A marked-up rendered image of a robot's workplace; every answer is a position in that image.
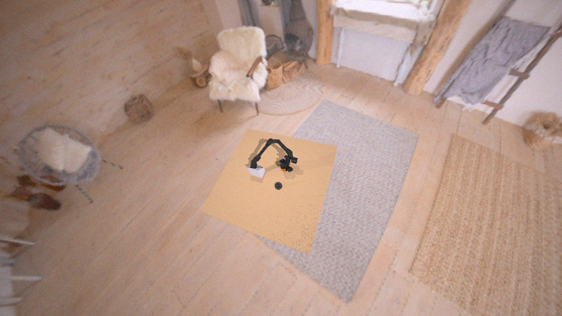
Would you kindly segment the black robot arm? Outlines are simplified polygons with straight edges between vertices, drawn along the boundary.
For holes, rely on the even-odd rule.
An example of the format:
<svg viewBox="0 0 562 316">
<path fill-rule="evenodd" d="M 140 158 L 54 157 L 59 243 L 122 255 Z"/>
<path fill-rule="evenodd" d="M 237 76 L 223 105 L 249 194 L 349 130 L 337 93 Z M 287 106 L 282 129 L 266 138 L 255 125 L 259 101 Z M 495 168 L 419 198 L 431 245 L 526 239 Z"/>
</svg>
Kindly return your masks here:
<svg viewBox="0 0 562 316">
<path fill-rule="evenodd" d="M 290 149 L 288 149 L 279 139 L 272 139 L 272 138 L 270 138 L 270 139 L 267 140 L 265 146 L 262 148 L 262 150 L 259 152 L 259 154 L 256 155 L 256 156 L 251 160 L 251 166 L 250 166 L 250 168 L 255 169 L 255 168 L 257 167 L 257 163 L 256 163 L 256 162 L 258 162 L 258 161 L 261 159 L 260 156 L 263 154 L 263 152 L 264 152 L 272 143 L 278 143 L 278 144 L 285 150 L 286 154 L 288 155 L 288 156 L 287 156 L 287 155 L 284 156 L 284 158 L 286 158 L 286 159 L 285 159 L 285 162 L 289 163 L 290 160 L 291 160 L 292 163 L 297 164 L 297 159 L 298 159 L 298 158 L 293 157 L 292 151 L 291 151 Z M 285 164 L 285 162 L 282 163 L 282 164 L 280 164 L 280 167 L 281 167 L 282 169 L 286 169 L 286 168 L 287 168 L 287 164 Z"/>
</svg>

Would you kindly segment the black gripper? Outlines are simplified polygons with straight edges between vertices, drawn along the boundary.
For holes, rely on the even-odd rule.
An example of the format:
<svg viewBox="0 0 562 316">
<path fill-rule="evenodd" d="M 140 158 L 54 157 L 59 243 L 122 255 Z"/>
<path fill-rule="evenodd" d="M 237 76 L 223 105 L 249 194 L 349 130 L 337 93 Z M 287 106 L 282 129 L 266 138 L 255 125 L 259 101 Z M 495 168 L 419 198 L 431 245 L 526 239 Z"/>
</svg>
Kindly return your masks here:
<svg viewBox="0 0 562 316">
<path fill-rule="evenodd" d="M 281 164 L 284 163 L 284 162 L 285 162 L 284 159 L 281 159 L 281 160 L 280 160 L 280 163 L 281 163 Z M 289 162 L 289 163 L 290 163 L 290 162 Z M 286 171 L 291 172 L 291 171 L 293 170 L 293 168 L 289 166 L 289 165 L 290 165 L 289 163 L 285 162 L 285 164 L 287 164 Z"/>
</svg>

